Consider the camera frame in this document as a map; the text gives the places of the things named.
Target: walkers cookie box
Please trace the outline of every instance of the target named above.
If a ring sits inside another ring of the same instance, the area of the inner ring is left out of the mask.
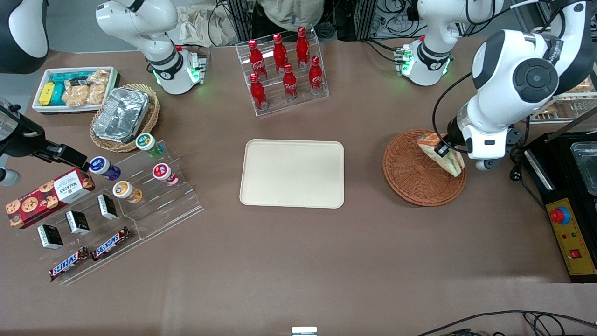
[[[95,188],[90,175],[79,169],[72,169],[18,200],[6,204],[10,226],[27,228],[89,194]]]

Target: red button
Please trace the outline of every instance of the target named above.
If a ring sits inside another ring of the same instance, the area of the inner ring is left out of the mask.
[[[563,222],[563,221],[566,220],[566,215],[564,214],[564,211],[562,211],[560,209],[554,209],[554,210],[552,210],[549,213],[549,216],[556,223],[561,223],[561,222]]]
[[[579,250],[570,250],[570,257],[572,259],[580,258],[580,251]]]

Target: cookie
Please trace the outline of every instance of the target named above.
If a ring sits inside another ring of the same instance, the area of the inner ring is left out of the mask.
[[[48,183],[39,187],[39,191],[42,193],[47,193],[48,191],[52,190],[52,188],[54,188],[54,180],[49,181]]]
[[[13,228],[20,228],[23,226],[23,220],[21,219],[21,216],[16,215],[15,217],[12,217],[10,219],[10,226]]]
[[[58,205],[58,198],[54,195],[48,196],[48,198],[46,198],[45,200],[48,202],[48,209],[52,209],[53,207],[56,207]]]
[[[25,211],[25,212],[31,212],[31,211],[35,210],[37,205],[38,205],[37,198],[29,197],[25,201],[23,201],[22,208],[23,208],[23,211]]]
[[[11,214],[17,212],[19,207],[21,206],[21,202],[19,200],[14,200],[8,204],[6,204],[6,213]]]
[[[90,179],[83,179],[83,188],[93,187],[93,182]]]

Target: control panel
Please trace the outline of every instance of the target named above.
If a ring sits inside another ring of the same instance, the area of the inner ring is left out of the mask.
[[[545,205],[568,273],[573,275],[596,274],[583,235],[570,207],[568,198]]]

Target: emergency stop button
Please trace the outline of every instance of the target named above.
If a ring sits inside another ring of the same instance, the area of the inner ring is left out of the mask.
[[[580,258],[580,251],[579,250],[570,250],[570,258],[572,258],[572,259]]]
[[[563,206],[558,206],[549,212],[549,218],[556,223],[566,225],[570,222],[570,212]]]

